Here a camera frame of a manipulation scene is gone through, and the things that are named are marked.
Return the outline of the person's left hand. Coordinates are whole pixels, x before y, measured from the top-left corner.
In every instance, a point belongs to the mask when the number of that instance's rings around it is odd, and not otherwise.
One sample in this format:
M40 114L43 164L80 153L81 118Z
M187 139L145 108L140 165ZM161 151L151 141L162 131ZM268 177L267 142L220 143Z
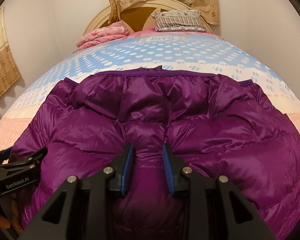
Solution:
M16 193L0 197L0 228L9 229L11 227L13 227L18 234L23 232Z

